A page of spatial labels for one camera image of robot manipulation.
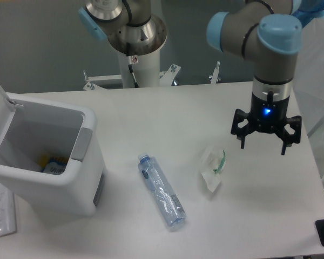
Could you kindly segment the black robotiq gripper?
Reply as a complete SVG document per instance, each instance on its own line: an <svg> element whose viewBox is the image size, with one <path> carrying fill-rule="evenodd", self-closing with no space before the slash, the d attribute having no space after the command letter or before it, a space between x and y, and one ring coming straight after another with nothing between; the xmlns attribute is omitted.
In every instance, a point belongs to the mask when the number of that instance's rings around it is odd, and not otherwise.
<svg viewBox="0 0 324 259"><path fill-rule="evenodd" d="M245 148L247 135L258 131L274 133L282 140L281 155L285 155L287 147L301 141L302 117L286 117L289 97L284 100L268 103L252 94L249 113L236 109L233 117L231 134L241 141L241 149Z"/></svg>

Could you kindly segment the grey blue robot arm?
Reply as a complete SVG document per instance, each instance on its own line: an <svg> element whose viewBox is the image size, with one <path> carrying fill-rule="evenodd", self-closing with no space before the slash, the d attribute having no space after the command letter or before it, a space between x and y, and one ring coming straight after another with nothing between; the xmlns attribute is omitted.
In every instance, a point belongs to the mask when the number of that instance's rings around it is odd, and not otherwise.
<svg viewBox="0 0 324 259"><path fill-rule="evenodd" d="M241 142L253 132L275 134L283 148L301 140L302 119L288 118L296 59L301 49L299 1L246 1L236 13L219 12L206 29L208 44L254 64L249 112L236 110L231 133ZM78 11L88 32L107 40L118 54L125 88L160 85L164 22L150 1L87 1Z"/></svg>

